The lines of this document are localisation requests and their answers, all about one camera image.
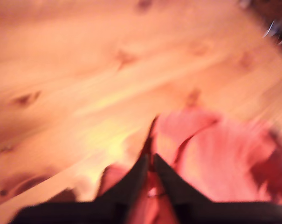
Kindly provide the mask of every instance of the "dark object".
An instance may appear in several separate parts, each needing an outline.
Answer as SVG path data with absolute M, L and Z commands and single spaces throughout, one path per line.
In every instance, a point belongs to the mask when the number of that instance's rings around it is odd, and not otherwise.
M 265 202 L 214 203 L 186 183 L 158 154 L 153 156 L 154 167 L 149 167 L 150 135 L 151 131 L 142 156 L 130 172 L 102 196 L 89 203 L 27 207 L 11 224 L 124 224 L 149 168 L 157 172 L 181 224 L 282 224 L 282 206 Z

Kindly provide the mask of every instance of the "wood knot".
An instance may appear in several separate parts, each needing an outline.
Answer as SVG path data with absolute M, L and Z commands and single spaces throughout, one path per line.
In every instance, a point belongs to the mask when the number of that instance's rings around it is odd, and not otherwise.
M 20 97 L 16 97 L 12 100 L 12 104 L 22 106 L 22 107 L 29 106 L 38 99 L 40 94 L 41 94 L 41 91 L 37 91 L 37 92 L 34 92 L 34 93 L 30 93 L 30 94 L 22 95 Z

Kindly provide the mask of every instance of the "pink cloth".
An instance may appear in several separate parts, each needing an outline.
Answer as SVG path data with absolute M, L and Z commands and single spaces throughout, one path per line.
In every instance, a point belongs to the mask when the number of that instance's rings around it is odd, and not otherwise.
M 282 204 L 282 145 L 265 124 L 241 124 L 192 108 L 160 115 L 152 137 L 152 154 L 212 201 Z M 109 166 L 98 194 L 127 172 Z M 148 171 L 129 223 L 178 223 L 154 172 Z

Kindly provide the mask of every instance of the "red clothing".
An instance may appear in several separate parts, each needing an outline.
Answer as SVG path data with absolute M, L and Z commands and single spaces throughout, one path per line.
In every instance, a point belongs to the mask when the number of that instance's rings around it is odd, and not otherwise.
M 152 154 L 158 153 L 190 185 L 215 202 L 282 204 L 282 146 L 261 123 L 240 124 L 193 108 L 158 117 Z M 128 170 L 109 166 L 99 195 Z M 134 206 L 130 223 L 177 223 L 154 172 Z

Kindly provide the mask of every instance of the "wood grain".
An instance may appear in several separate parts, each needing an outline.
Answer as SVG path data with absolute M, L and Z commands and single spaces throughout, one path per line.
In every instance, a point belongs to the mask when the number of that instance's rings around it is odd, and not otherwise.
M 263 32 L 229 0 L 0 1 L 0 224 L 66 188 L 92 200 L 159 113 L 282 131 L 282 49 Z

